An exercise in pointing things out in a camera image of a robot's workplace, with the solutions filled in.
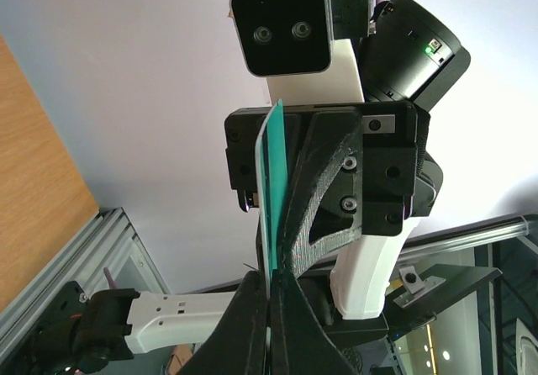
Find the white camera housing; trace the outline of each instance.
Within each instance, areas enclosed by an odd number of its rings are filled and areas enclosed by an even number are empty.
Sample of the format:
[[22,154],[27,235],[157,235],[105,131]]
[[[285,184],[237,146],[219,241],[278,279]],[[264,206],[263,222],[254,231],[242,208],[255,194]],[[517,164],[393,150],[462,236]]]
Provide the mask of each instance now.
[[294,75],[329,67],[330,0],[230,0],[230,8],[252,74]]

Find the black mounting plate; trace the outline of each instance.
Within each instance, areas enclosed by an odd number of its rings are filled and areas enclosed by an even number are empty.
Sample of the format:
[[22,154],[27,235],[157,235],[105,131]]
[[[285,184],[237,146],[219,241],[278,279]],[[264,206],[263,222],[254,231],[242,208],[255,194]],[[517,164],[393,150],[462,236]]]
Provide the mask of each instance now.
[[0,364],[0,375],[13,375],[15,373],[21,375],[46,374],[35,363],[32,351],[35,337],[51,324],[68,320],[73,316],[84,313],[86,304],[80,302],[81,293],[83,293],[82,288],[76,281],[70,281],[61,288],[17,347]]

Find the white plastic part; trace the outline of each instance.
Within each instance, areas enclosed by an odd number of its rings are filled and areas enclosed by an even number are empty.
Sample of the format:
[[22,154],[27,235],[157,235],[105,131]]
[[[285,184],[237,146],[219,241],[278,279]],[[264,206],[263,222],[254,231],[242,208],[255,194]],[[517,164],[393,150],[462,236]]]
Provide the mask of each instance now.
[[376,318],[404,243],[420,218],[403,222],[398,236],[364,235],[342,248],[330,273],[330,290],[344,320]]
[[521,320],[515,326],[518,375],[538,375],[538,339]]
[[325,71],[269,77],[267,86],[271,104],[282,99],[284,107],[364,102],[355,52],[348,39],[334,42],[332,62]]
[[[319,74],[267,78],[272,103],[282,99],[284,107],[302,104],[363,103],[361,79],[350,40],[338,40],[327,71]],[[407,219],[395,237],[362,236],[342,248],[330,275],[336,308],[345,320],[370,319],[380,315],[385,290],[399,252],[419,219]]]
[[165,295],[140,293],[133,301],[125,337],[133,354],[166,346],[206,341],[222,318],[234,293]]

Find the wooden panel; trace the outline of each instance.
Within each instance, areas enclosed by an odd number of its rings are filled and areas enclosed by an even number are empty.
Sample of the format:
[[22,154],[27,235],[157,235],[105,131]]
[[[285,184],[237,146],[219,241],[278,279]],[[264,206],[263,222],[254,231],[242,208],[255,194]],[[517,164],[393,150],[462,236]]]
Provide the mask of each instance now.
[[0,37],[0,310],[97,212]]

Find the white ceiling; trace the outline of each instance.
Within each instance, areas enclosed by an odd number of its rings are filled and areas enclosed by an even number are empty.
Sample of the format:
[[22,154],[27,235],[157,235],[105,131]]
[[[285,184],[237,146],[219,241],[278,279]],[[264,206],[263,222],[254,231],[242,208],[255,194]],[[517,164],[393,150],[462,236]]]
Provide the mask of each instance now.
[[[416,0],[472,54],[433,112],[446,181],[417,233],[538,209],[538,0]],[[102,206],[123,206],[174,292],[255,265],[224,118],[264,105],[228,0],[0,0],[0,30]]]

